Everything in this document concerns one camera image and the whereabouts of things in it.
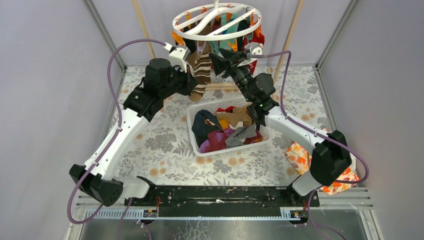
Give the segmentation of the brown white striped sock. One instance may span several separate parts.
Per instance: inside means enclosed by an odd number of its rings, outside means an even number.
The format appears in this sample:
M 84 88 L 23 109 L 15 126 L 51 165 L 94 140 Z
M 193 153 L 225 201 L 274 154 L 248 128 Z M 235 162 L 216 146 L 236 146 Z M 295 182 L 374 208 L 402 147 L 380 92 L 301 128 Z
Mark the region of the brown white striped sock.
M 211 81 L 211 59 L 209 54 L 211 52 L 211 47 L 206 42 L 206 47 L 201 55 L 196 53 L 196 43 L 195 50 L 188 56 L 188 64 L 190 66 L 190 72 L 192 76 L 197 80 L 198 85 L 193 90 L 192 94 L 189 95 L 189 99 L 192 102 L 197 102 L 202 99 L 206 85 L 210 84 Z

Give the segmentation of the purple clothes peg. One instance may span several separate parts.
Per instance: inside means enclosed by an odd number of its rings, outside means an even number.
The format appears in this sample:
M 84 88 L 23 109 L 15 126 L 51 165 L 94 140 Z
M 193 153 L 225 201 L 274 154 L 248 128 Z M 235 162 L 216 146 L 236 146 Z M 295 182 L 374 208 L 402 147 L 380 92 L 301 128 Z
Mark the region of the purple clothes peg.
M 203 41 L 203 42 L 197 41 L 196 42 L 196 54 L 197 55 L 201 55 L 204 52 L 205 48 L 206 48 L 206 42 L 205 41 Z

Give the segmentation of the orange clothes peg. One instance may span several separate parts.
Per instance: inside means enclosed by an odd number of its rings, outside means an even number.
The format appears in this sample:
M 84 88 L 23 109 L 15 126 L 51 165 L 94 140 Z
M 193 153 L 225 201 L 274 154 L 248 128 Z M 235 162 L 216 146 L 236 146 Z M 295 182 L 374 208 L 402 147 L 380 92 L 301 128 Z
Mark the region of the orange clothes peg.
M 176 32 L 174 32 L 173 30 L 171 31 L 171 35 L 173 37 L 173 40 L 175 41 L 175 43 L 179 46 L 185 46 L 185 41 L 183 39 L 183 37 L 181 37 L 180 35 L 178 35 Z

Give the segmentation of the white round clip hanger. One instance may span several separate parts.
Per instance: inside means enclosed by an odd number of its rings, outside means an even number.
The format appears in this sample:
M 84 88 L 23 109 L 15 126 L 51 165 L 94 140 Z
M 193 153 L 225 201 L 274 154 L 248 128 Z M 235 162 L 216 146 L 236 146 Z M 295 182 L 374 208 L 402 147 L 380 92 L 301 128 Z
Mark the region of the white round clip hanger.
M 253 6 L 216 0 L 178 14 L 171 22 L 171 32 L 194 41 L 232 40 L 259 31 L 262 20 L 261 12 Z

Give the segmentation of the maroon sock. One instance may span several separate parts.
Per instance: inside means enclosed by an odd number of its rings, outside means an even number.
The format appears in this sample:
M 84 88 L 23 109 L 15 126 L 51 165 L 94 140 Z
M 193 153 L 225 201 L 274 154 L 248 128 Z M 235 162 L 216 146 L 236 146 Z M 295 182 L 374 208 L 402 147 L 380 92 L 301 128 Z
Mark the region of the maroon sock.
M 223 130 L 214 130 L 207 135 L 207 140 L 205 140 L 199 147 L 200 153 L 210 153 L 226 149 L 225 140 L 229 137 L 235 130 L 232 128 L 227 128 Z

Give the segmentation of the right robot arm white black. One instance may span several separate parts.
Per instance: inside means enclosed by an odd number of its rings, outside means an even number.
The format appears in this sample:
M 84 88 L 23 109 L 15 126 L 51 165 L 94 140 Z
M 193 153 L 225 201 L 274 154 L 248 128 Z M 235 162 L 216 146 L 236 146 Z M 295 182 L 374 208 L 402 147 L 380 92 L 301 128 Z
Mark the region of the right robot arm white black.
M 209 54 L 214 73 L 233 80 L 250 103 L 247 111 L 251 119 L 285 134 L 311 156 L 309 170 L 288 186 L 287 201 L 299 206 L 313 190 L 333 184 L 352 164 L 343 133 L 338 130 L 325 132 L 285 112 L 283 104 L 272 98 L 276 91 L 272 76 L 269 73 L 253 76 L 248 67 L 248 61 L 264 57 L 260 52 L 223 48 L 219 52 Z

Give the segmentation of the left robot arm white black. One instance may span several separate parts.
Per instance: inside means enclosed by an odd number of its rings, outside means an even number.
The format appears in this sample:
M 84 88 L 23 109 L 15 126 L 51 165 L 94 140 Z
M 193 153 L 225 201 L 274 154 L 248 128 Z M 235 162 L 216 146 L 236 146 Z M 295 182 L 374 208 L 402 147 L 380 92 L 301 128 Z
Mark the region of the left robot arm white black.
M 79 190 L 105 207 L 114 205 L 118 199 L 129 198 L 136 198 L 144 206 L 152 204 L 153 183 L 141 176 L 117 177 L 118 165 L 136 135 L 163 108 L 165 99 L 176 93 L 187 96 L 197 84 L 189 66 L 173 65 L 164 58 L 152 59 L 145 68 L 142 83 L 120 108 L 121 119 L 114 125 L 115 129 L 83 165 L 74 164 L 70 168 L 69 174 Z

